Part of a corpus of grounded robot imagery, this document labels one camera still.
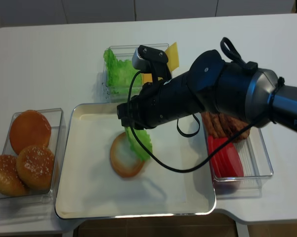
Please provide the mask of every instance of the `clear plastic container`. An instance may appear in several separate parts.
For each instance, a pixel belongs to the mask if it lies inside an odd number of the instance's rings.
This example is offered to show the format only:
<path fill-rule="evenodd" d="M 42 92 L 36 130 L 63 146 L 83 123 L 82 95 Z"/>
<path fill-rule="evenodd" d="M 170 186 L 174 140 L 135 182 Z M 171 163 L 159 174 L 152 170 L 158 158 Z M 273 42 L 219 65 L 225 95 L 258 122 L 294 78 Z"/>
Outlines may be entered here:
<path fill-rule="evenodd" d="M 55 200 L 57 188 L 60 179 L 60 171 L 62 169 L 64 151 L 65 151 L 65 121 L 63 118 L 63 110 L 62 109 L 50 109 L 50 110 L 39 110 L 41 114 L 43 114 L 46 119 L 49 121 L 51 125 L 51 137 L 49 141 L 49 149 L 55 155 L 54 161 L 54 169 L 52 174 L 52 182 L 50 189 L 46 191 L 30 191 L 30 193 L 26 196 L 20 197 L 9 197 L 2 195 L 0 193 L 0 207 L 2 206 L 10 206 L 10 205 L 24 205 L 24 204 L 32 204 L 32 203 L 50 203 Z M 14 120 L 21 114 L 15 113 L 12 117 L 10 127 Z M 9 132 L 6 138 L 5 146 L 3 149 L 3 155 L 13 155 L 17 156 L 14 150 L 11 147 L 9 140 Z"/>
<path fill-rule="evenodd" d="M 234 146 L 243 165 L 244 177 L 219 178 L 215 175 L 210 162 L 215 189 L 261 188 L 273 176 L 273 169 L 260 129 L 252 127 L 249 137 L 239 143 L 234 143 Z"/>
<path fill-rule="evenodd" d="M 148 47 L 156 48 L 159 50 L 165 51 L 169 44 L 145 44 Z M 132 60 L 135 49 L 139 47 L 139 45 L 127 45 L 127 46 L 110 46 L 109 48 L 113 51 L 114 55 L 118 60 Z M 103 92 L 104 92 L 104 100 L 108 102 L 126 102 L 128 98 L 128 92 L 130 85 L 126 86 L 108 86 L 108 72 L 106 68 L 106 63 L 104 64 L 104 72 L 103 72 Z M 142 86 L 132 88 L 132 95 L 139 94 Z"/>

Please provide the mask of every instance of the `black cable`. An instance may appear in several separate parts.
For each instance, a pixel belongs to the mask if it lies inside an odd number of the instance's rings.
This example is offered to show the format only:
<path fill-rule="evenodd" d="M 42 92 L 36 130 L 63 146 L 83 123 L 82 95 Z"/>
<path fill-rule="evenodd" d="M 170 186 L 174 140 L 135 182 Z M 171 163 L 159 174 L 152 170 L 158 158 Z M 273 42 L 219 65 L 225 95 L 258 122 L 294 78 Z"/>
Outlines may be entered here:
<path fill-rule="evenodd" d="M 226 55 L 226 57 L 228 57 L 230 60 L 236 62 L 242 67 L 246 66 L 246 63 L 243 61 L 241 55 L 237 52 L 236 48 L 228 38 L 223 37 L 223 39 L 220 42 L 220 46 L 222 52 Z"/>
<path fill-rule="evenodd" d="M 232 142 L 235 138 L 237 138 L 239 135 L 241 135 L 243 132 L 247 131 L 248 129 L 250 129 L 251 127 L 255 126 L 257 123 L 259 123 L 263 118 L 266 117 L 267 112 L 261 113 L 256 119 L 253 120 L 253 122 L 251 122 L 249 125 L 247 125 L 246 127 L 244 127 L 243 129 L 241 129 L 240 131 L 238 131 L 237 133 L 235 133 L 232 137 L 230 137 L 226 142 L 224 142 L 222 145 L 220 145 L 219 147 L 217 147 L 211 154 L 209 154 L 209 156 L 202 161 L 200 164 L 196 165 L 193 168 L 190 169 L 175 169 L 172 168 L 164 163 L 162 163 L 158 158 L 156 158 L 152 152 L 150 152 L 144 145 L 143 143 L 140 141 L 140 139 L 138 138 L 138 136 L 136 135 L 136 133 L 134 132 L 134 128 L 132 126 L 131 123 L 131 117 L 130 117 L 130 98 L 131 98 L 131 91 L 132 91 L 132 87 L 133 87 L 133 83 L 137 77 L 138 74 L 140 74 L 141 71 L 138 71 L 137 73 L 135 73 L 132 81 L 131 81 L 131 85 L 130 85 L 130 89 L 129 89 L 129 94 L 128 94 L 128 100 L 127 100 L 127 115 L 128 115 L 128 119 L 129 119 L 129 124 L 130 124 L 130 128 L 132 131 L 133 136 L 135 137 L 135 139 L 137 140 L 137 142 L 140 144 L 140 146 L 157 162 L 159 163 L 161 166 L 163 166 L 164 168 L 177 172 L 177 173 L 189 173 L 189 172 L 193 172 L 199 168 L 201 168 L 202 166 L 204 166 L 219 150 L 221 150 L 223 147 L 225 147 L 227 144 L 229 144 L 230 142 Z"/>
<path fill-rule="evenodd" d="M 186 134 L 186 133 L 182 132 L 182 131 L 180 130 L 179 126 L 178 126 L 178 121 L 179 121 L 179 119 L 177 120 L 177 131 L 178 131 L 178 132 L 180 133 L 180 135 L 182 135 L 183 137 L 193 137 L 193 136 L 197 135 L 198 132 L 199 132 L 199 130 L 200 130 L 200 121 L 199 121 L 199 119 L 196 117 L 196 115 L 192 115 L 192 116 L 193 116 L 193 118 L 197 121 L 199 127 L 198 127 L 198 130 L 197 130 L 196 132 L 191 133 L 191 134 Z"/>

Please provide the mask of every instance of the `meat patty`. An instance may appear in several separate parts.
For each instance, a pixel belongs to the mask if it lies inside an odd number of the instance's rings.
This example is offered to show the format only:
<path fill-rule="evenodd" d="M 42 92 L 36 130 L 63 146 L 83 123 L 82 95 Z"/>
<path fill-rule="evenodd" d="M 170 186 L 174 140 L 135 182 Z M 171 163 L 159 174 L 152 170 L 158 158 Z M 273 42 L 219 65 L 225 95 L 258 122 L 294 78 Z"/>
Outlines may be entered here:
<path fill-rule="evenodd" d="M 243 129 L 244 127 L 246 127 L 248 125 L 245 122 L 242 122 L 236 118 L 233 118 L 233 117 L 227 116 L 227 115 L 225 115 L 225 120 L 233 134 L 235 134 L 236 132 L 240 131 L 241 129 Z M 235 141 L 240 141 L 240 140 L 246 139 L 249 136 L 249 133 L 250 133 L 250 130 L 243 132 L 241 135 L 238 136 L 237 139 L 235 139 Z"/>
<path fill-rule="evenodd" d="M 227 135 L 225 134 L 221 123 L 220 123 L 220 119 L 219 119 L 219 115 L 218 114 L 210 114 L 211 120 L 212 120 L 212 124 L 213 127 L 215 128 L 217 134 L 219 137 L 226 137 Z"/>
<path fill-rule="evenodd" d="M 216 130 L 214 129 L 214 126 L 212 124 L 211 121 L 211 117 L 210 117 L 210 113 L 209 112 L 203 112 L 201 113 L 201 117 L 202 117 L 202 121 L 203 124 L 206 128 L 206 131 L 208 133 L 208 135 L 213 136 L 213 138 L 218 138 L 218 133 L 216 132 Z"/>
<path fill-rule="evenodd" d="M 225 134 L 227 135 L 227 137 L 230 138 L 230 137 L 233 136 L 234 134 L 233 134 L 233 132 L 231 131 L 231 129 L 229 128 L 225 116 L 226 116 L 226 115 L 224 115 L 224 114 L 219 114 L 219 118 L 220 118 L 221 126 L 222 126 L 222 128 L 223 128 Z"/>

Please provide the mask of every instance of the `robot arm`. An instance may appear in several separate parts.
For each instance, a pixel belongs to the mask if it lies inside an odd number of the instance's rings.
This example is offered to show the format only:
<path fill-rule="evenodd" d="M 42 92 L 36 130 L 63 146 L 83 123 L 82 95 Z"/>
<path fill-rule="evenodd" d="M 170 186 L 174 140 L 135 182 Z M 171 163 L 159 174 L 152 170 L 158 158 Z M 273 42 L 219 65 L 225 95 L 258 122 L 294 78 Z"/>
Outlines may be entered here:
<path fill-rule="evenodd" d="M 277 122 L 297 132 L 297 87 L 257 63 L 245 63 L 233 44 L 223 38 L 221 49 L 232 60 L 225 62 L 216 50 L 201 54 L 190 70 L 171 79 L 164 52 L 140 46 L 133 66 L 152 73 L 139 95 L 117 107 L 122 126 L 149 129 L 197 112 L 224 113 L 262 127 Z"/>

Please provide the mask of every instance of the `bottom bun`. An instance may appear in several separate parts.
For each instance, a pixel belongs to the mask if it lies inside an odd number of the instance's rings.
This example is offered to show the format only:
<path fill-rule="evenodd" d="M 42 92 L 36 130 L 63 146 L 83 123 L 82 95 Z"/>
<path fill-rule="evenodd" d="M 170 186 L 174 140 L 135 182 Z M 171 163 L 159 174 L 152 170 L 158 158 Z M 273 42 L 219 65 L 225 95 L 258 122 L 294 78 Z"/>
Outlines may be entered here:
<path fill-rule="evenodd" d="M 113 170 L 122 178 L 137 175 L 145 163 L 130 150 L 130 144 L 125 132 L 121 133 L 113 141 L 110 148 L 110 162 Z"/>

